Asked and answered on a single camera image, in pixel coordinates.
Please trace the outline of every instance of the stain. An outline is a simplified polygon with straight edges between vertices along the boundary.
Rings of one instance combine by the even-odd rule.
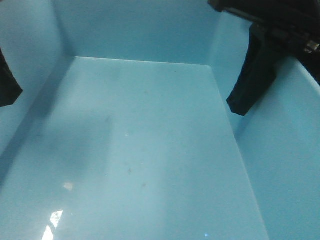
[[[107,116],[107,117],[105,118],[104,122],[105,122],[105,123],[108,123],[108,122],[110,122],[110,120],[111,120],[111,116]]]

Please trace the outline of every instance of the light blue plastic bin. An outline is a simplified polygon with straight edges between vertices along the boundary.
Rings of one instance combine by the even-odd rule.
[[[250,23],[206,0],[2,0],[1,240],[319,240],[320,86],[241,117]]]

